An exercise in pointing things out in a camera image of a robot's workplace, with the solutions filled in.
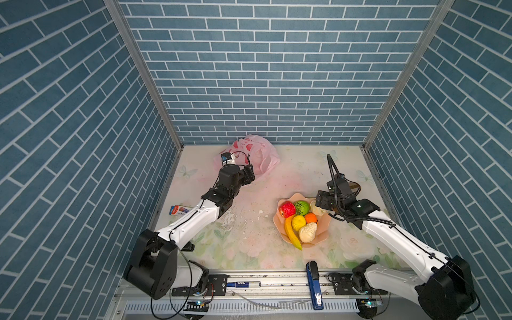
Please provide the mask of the pink plastic bag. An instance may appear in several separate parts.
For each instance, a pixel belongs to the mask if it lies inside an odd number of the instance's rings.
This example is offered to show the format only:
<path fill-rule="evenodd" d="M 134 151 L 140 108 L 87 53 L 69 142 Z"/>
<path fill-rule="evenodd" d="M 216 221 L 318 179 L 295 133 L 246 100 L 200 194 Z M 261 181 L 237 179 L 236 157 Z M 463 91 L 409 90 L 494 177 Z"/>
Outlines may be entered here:
<path fill-rule="evenodd" d="M 216 155 L 213 160 L 217 169 L 222 166 L 221 154 L 225 152 L 235 153 L 237 165 L 253 165 L 257 179 L 269 174 L 281 161 L 277 149 L 267 139 L 258 135 L 248 135 L 239 139 Z"/>

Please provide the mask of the orange toy fruit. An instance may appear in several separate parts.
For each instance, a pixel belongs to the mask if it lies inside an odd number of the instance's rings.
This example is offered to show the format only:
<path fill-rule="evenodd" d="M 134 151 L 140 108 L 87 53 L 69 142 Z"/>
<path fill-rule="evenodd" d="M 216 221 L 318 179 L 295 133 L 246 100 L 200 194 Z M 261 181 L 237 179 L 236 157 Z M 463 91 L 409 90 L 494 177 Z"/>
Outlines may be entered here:
<path fill-rule="evenodd" d="M 304 217 L 306 224 L 318 222 L 318 217 L 314 213 L 308 213 Z"/>

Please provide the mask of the yellow toy fruit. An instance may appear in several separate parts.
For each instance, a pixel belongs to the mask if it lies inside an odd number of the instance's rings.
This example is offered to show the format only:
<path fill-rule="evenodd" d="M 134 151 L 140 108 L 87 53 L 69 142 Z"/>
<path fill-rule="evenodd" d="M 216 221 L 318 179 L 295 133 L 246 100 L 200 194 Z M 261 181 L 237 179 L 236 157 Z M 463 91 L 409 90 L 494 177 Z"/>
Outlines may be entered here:
<path fill-rule="evenodd" d="M 296 215 L 291 220 L 291 226 L 294 232 L 298 233 L 301 228 L 307 225 L 306 219 L 302 215 Z"/>

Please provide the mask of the green toy leaf fruit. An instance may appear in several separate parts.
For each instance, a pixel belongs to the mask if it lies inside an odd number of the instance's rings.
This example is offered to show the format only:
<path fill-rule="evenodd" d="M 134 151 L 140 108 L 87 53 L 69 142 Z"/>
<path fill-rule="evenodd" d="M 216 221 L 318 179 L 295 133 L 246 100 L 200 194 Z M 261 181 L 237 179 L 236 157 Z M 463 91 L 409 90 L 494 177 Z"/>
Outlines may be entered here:
<path fill-rule="evenodd" d="M 305 216 L 310 213 L 310 205 L 307 201 L 300 200 L 293 203 L 297 215 Z"/>

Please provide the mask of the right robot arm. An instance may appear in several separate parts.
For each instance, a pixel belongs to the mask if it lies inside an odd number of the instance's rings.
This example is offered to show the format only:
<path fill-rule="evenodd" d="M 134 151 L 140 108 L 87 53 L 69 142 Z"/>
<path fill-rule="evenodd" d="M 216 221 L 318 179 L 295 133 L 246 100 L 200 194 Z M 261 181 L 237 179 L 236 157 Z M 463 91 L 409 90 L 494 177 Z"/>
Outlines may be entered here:
<path fill-rule="evenodd" d="M 316 205 L 329 216 L 370 234 L 406 262 L 412 273 L 388 269 L 372 259 L 353 268 L 354 292 L 369 295 L 381 289 L 416 303 L 431 319 L 458 319 L 481 306 L 470 265 L 421 242 L 392 221 L 368 199 L 358 200 L 343 175 L 319 191 Z"/>

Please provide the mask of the cream bun fruit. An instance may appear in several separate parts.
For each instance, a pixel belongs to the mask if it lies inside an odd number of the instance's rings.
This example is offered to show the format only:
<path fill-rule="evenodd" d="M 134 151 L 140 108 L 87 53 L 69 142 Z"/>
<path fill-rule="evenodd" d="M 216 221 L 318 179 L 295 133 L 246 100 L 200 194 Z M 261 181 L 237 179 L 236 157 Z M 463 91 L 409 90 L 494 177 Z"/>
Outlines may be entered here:
<path fill-rule="evenodd" d="M 325 209 L 322 209 L 320 207 L 318 207 L 316 205 L 316 200 L 312 200 L 310 202 L 310 212 L 312 212 L 314 215 L 316 215 L 317 217 L 322 217 L 324 216 L 325 214 L 327 214 L 327 210 Z"/>
<path fill-rule="evenodd" d="M 300 229 L 298 232 L 299 240 L 302 243 L 311 243 L 316 236 L 317 232 L 317 224 L 316 223 L 309 223 L 303 228 Z"/>

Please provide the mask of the red toy fruit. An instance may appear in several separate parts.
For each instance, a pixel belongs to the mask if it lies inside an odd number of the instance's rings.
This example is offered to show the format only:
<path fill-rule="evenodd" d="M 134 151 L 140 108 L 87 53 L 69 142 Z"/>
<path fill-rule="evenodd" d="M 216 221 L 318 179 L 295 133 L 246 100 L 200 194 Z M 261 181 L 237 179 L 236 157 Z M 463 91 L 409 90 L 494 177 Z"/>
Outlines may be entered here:
<path fill-rule="evenodd" d="M 279 214 L 281 215 L 281 217 L 283 217 L 284 219 L 293 217 L 297 213 L 294 203 L 292 203 L 290 201 L 284 201 L 280 205 L 278 211 L 279 211 Z"/>

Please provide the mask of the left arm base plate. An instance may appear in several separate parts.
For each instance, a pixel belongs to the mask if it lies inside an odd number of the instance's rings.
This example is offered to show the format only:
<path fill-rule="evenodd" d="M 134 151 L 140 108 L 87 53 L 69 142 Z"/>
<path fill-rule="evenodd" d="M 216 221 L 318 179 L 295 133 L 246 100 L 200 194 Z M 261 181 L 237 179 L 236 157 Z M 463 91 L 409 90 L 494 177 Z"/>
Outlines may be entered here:
<path fill-rule="evenodd" d="M 226 274 L 212 274 L 208 278 L 201 279 L 192 289 L 178 287 L 172 289 L 173 297 L 203 297 L 225 296 L 228 276 Z"/>

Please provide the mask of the pink faceted bowl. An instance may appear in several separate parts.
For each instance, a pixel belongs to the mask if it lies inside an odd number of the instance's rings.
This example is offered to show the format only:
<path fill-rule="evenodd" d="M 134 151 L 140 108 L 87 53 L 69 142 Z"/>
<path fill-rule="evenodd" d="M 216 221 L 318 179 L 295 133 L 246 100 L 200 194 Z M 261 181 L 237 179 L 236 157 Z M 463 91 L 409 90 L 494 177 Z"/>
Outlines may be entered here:
<path fill-rule="evenodd" d="M 314 214 L 310 207 L 312 201 L 316 199 L 295 193 L 291 198 L 278 202 L 273 217 L 282 239 L 300 250 L 313 247 L 329 237 L 331 217 L 327 213 L 322 216 Z"/>

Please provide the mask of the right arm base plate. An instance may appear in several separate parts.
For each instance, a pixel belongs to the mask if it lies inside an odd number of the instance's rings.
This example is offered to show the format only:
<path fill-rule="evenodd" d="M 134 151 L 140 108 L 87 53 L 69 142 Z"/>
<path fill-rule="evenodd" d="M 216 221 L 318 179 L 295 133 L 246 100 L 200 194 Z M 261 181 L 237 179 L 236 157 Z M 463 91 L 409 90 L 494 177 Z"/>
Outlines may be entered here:
<path fill-rule="evenodd" d="M 381 297 L 387 295 L 388 292 L 382 289 L 370 289 L 368 285 L 364 285 L 357 289 L 353 285 L 352 274 L 349 273 L 328 273 L 327 280 L 332 284 L 335 295 L 376 295 Z"/>

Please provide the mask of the yellow green toy mango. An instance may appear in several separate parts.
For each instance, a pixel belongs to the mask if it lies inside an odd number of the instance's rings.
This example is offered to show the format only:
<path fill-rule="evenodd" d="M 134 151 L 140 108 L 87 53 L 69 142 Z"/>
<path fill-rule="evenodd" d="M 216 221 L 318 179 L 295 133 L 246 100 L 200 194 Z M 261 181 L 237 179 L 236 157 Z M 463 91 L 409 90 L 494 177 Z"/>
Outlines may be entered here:
<path fill-rule="evenodd" d="M 301 241 L 296 236 L 296 234 L 293 230 L 292 221 L 293 221 L 293 217 L 288 217 L 285 219 L 285 224 L 284 224 L 285 233 L 288 236 L 291 244 L 298 250 L 302 251 L 303 248 L 301 245 Z"/>

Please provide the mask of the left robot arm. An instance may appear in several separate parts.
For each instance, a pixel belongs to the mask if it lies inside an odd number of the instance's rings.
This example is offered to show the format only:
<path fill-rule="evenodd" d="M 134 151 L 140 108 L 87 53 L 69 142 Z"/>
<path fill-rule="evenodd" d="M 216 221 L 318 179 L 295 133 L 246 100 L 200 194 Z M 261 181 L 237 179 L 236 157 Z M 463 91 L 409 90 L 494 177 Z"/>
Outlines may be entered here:
<path fill-rule="evenodd" d="M 173 289 L 186 289 L 188 295 L 203 293 L 209 269 L 193 261 L 180 263 L 178 254 L 192 251 L 190 241 L 226 213 L 241 187 L 254 180 L 252 165 L 224 165 L 214 186 L 192 210 L 157 231 L 140 233 L 123 278 L 154 300 Z"/>

